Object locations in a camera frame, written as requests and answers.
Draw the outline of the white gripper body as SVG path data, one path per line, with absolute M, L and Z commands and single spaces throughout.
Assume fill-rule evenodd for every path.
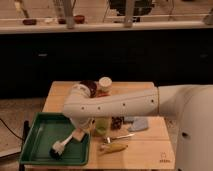
M 56 141 L 54 144 L 53 144 L 53 150 L 55 153 L 57 154 L 62 154 L 64 149 L 65 149 L 65 146 L 66 144 L 73 138 L 72 135 L 68 136 L 65 140 L 63 141 Z

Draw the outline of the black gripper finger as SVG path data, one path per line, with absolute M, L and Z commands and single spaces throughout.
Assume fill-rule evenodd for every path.
M 61 158 L 61 154 L 53 148 L 50 149 L 49 154 L 54 159 L 60 159 Z

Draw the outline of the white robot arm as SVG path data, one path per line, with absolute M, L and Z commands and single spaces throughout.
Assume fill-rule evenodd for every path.
M 89 86 L 77 83 L 53 85 L 50 93 L 63 96 L 62 114 L 82 129 L 94 117 L 174 115 L 179 121 L 175 168 L 213 171 L 213 85 L 150 87 L 94 97 Z

